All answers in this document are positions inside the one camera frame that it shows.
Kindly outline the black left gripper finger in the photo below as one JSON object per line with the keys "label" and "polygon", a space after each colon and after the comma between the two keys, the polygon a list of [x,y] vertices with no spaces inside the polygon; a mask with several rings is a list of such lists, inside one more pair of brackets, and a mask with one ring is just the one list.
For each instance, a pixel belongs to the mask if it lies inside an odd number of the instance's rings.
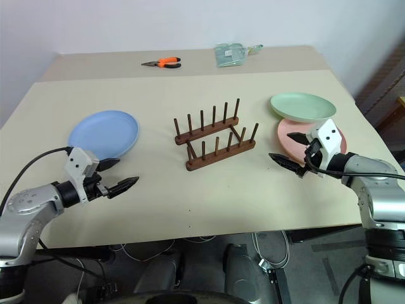
{"label": "black left gripper finger", "polygon": [[97,166],[97,171],[102,172],[108,170],[119,162],[120,162],[119,158],[107,158],[104,160],[100,160]]}
{"label": "black left gripper finger", "polygon": [[121,180],[117,185],[108,188],[107,197],[112,199],[122,193],[128,191],[133,185],[137,183],[139,177],[129,177],[124,180]]}

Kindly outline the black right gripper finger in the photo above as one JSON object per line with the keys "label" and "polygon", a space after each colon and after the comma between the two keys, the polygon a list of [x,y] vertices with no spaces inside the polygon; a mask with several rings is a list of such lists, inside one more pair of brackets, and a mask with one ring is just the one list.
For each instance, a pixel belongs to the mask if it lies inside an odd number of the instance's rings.
{"label": "black right gripper finger", "polygon": [[281,167],[290,170],[291,172],[295,173],[298,177],[302,178],[304,174],[307,172],[307,167],[302,167],[300,164],[292,161],[288,157],[277,154],[277,153],[269,153],[269,157]]}
{"label": "black right gripper finger", "polygon": [[287,136],[299,144],[309,145],[309,140],[306,137],[306,134],[300,132],[290,132],[287,134]]}

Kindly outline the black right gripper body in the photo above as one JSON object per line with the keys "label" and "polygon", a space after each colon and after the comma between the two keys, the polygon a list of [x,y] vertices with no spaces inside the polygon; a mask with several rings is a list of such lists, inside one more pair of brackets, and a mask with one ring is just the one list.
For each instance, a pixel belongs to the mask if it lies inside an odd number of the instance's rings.
{"label": "black right gripper body", "polygon": [[301,172],[303,178],[307,172],[317,174],[322,162],[321,142],[318,139],[309,141],[308,139],[301,139],[301,144],[307,146],[304,154],[304,167]]}

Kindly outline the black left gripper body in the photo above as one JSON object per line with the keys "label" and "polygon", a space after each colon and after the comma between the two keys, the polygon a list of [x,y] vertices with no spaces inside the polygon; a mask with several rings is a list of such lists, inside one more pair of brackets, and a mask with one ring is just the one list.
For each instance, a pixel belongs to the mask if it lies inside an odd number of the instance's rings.
{"label": "black left gripper body", "polygon": [[83,182],[83,187],[88,201],[95,200],[102,196],[107,196],[109,190],[101,183],[102,177],[98,173],[94,173],[91,177],[86,177]]}

